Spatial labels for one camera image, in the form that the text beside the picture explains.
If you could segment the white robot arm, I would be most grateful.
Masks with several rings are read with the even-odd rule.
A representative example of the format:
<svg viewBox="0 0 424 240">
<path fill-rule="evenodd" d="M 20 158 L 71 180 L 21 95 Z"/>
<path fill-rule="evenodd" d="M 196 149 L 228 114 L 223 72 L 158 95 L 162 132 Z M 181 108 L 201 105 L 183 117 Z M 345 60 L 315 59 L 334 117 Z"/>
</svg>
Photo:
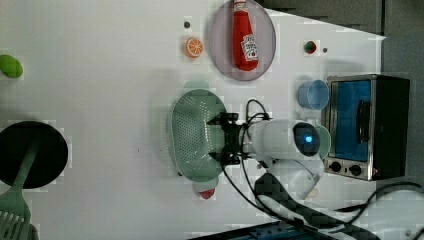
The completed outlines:
<svg viewBox="0 0 424 240">
<path fill-rule="evenodd" d="M 298 228 L 335 240 L 423 240 L 423 187 L 413 182 L 384 186 L 349 210 L 333 210 L 306 200 L 324 164 L 317 127 L 301 120 L 238 124 L 236 113 L 220 113 L 208 123 L 224 132 L 224 145 L 211 155 L 224 166 L 252 158 L 265 173 L 248 186 L 253 206 Z"/>
</svg>

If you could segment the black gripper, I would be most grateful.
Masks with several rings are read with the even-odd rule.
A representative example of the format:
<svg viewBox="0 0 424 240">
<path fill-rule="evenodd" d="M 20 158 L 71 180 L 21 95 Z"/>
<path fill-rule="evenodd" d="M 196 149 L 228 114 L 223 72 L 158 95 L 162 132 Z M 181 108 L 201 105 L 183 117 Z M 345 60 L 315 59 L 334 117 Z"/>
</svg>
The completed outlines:
<svg viewBox="0 0 424 240">
<path fill-rule="evenodd" d="M 248 154 L 243 151 L 240 134 L 244 130 L 243 125 L 237 125 L 238 113 L 221 112 L 207 122 L 208 125 L 224 125 L 224 147 L 221 153 L 209 152 L 209 155 L 222 166 L 237 165 L 240 160 L 245 160 Z"/>
</svg>

